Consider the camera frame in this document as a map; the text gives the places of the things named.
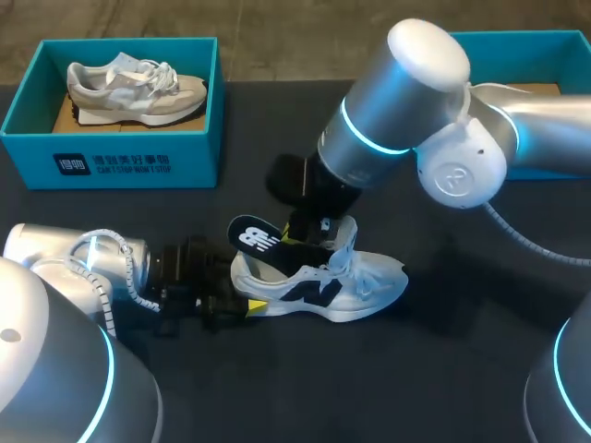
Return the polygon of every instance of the cable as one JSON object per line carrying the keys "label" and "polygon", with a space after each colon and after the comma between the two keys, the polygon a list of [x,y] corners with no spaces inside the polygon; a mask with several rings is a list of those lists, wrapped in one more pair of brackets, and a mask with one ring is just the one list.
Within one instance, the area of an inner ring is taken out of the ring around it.
{"label": "cable", "polygon": [[542,247],[531,240],[527,239],[517,231],[513,229],[513,227],[506,222],[499,213],[494,210],[489,203],[484,204],[485,210],[487,213],[492,216],[495,222],[497,222],[503,231],[508,233],[514,240],[516,240],[521,245],[525,246],[526,248],[538,253],[541,256],[547,257],[551,260],[559,261],[560,263],[565,263],[567,265],[573,266],[581,266],[581,267],[591,267],[591,259],[589,258],[577,258],[577,257],[568,257],[564,256],[563,254],[557,254],[556,252],[552,252],[547,250],[545,247]]}
{"label": "cable", "polygon": [[90,272],[88,269],[86,269],[86,265],[84,264],[83,261],[81,261],[78,258],[73,257],[73,256],[61,257],[61,258],[60,257],[42,258],[42,259],[36,261],[35,263],[33,263],[33,265],[30,267],[30,270],[32,270],[34,272],[35,268],[37,268],[39,266],[53,264],[53,263],[60,264],[60,265],[66,265],[66,267],[69,270],[71,270],[75,274],[78,274],[79,276],[83,277],[84,279],[86,279],[86,281],[88,281],[92,285],[92,287],[94,288],[96,293],[99,295],[99,299],[101,300],[101,305],[103,306],[104,323],[107,328],[107,332],[109,332],[109,334],[111,334],[113,337],[116,338],[117,333],[115,331],[115,322],[113,321],[113,312],[111,310],[111,303],[109,302],[109,296],[108,296],[107,292],[104,290],[103,286],[101,285],[101,282],[99,281],[99,279],[97,279],[96,276],[92,272]]}
{"label": "cable", "polygon": [[[160,312],[160,305],[158,303],[146,300],[145,298],[142,298],[138,294],[138,291],[136,290],[136,284],[135,284],[135,275],[134,275],[135,268],[134,268],[133,257],[131,256],[131,248],[127,244],[126,239],[123,238],[118,233],[116,233],[115,231],[111,231],[110,229],[96,229],[94,231],[84,233],[83,235],[81,235],[78,238],[78,240],[76,240],[76,242],[66,252],[66,257],[73,257],[76,250],[81,245],[84,245],[85,243],[89,242],[92,237],[101,237],[101,236],[114,239],[119,244],[119,247],[121,248],[121,250],[123,251],[123,254],[126,257],[126,283],[127,283],[127,292],[129,293],[129,296],[138,305],[145,307],[145,308],[147,308],[151,311],[154,311],[154,312]],[[68,266],[69,269],[72,269],[74,272],[78,273],[76,270],[73,269],[74,267],[76,267],[76,265],[72,261],[70,261],[69,259],[66,260],[66,265]]]}

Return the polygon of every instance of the logo on box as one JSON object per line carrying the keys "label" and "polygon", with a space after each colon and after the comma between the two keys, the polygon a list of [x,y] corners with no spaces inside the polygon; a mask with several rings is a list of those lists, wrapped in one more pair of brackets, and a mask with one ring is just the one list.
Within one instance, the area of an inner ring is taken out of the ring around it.
{"label": "logo on box", "polygon": [[62,175],[90,175],[89,165],[82,154],[54,154],[54,160]]}

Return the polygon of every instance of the table surface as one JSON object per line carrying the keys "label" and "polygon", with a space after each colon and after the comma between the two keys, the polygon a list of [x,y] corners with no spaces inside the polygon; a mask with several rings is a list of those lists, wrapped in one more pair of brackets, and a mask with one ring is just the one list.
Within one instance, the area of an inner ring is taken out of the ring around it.
{"label": "table surface", "polygon": [[[108,227],[158,250],[191,233],[224,244],[238,214],[282,225],[289,208],[266,192],[264,174],[278,153],[315,147],[349,86],[229,83],[215,190],[30,192],[0,149],[0,238],[18,222]],[[15,90],[0,88],[0,120]],[[591,181],[511,182],[493,204],[532,240],[588,257],[588,196]],[[374,317],[337,325],[292,315],[218,334],[192,318],[177,340],[120,327],[161,387],[163,443],[527,441],[528,369],[591,273],[522,249],[481,209],[431,201],[411,158],[352,215],[357,249],[397,257],[411,275],[403,297]]]}

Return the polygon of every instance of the concrete floor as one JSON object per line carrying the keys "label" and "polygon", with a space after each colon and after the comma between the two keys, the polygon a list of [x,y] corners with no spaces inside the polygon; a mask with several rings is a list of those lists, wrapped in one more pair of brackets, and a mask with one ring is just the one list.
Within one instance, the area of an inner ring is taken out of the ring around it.
{"label": "concrete floor", "polygon": [[18,83],[41,39],[216,36],[225,77],[353,78],[387,29],[579,29],[591,0],[0,0],[0,84]]}

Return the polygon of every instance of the blue shoe box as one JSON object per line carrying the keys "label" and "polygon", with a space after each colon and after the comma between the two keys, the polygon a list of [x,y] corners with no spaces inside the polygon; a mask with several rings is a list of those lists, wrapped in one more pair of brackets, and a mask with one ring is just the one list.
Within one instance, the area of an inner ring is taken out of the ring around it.
{"label": "blue shoe box", "polygon": [[[203,130],[53,134],[72,62],[104,66],[120,52],[169,63],[208,84]],[[0,130],[29,189],[215,187],[224,84],[215,38],[43,41]]]}

